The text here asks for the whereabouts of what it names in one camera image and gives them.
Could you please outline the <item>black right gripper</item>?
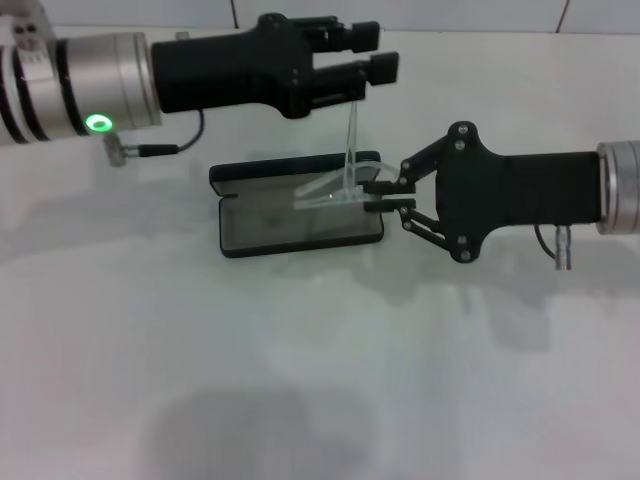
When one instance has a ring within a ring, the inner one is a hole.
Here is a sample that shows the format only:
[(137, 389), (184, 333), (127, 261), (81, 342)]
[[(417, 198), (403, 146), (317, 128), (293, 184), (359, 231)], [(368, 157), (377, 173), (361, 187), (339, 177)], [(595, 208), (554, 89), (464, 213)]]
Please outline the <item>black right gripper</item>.
[(414, 193), (432, 173), (439, 220), (417, 211), (412, 199), (369, 201), (363, 208), (396, 212), (405, 231), (459, 263), (476, 260), (483, 241), (503, 227), (593, 224), (602, 218), (596, 152), (499, 155), (483, 145), (470, 122), (451, 125), (445, 136), (403, 160), (397, 180), (365, 183), (364, 192)]

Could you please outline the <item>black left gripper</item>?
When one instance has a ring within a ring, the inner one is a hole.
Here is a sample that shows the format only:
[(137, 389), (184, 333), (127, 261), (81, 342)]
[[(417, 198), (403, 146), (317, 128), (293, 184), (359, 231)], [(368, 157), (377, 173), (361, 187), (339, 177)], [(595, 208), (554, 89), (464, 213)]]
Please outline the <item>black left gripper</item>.
[(347, 27), (336, 16), (291, 21), (266, 14), (244, 32), (154, 43), (151, 61), (166, 114), (255, 103), (299, 119), (312, 109), (313, 52), (362, 53), (378, 46), (376, 21)]

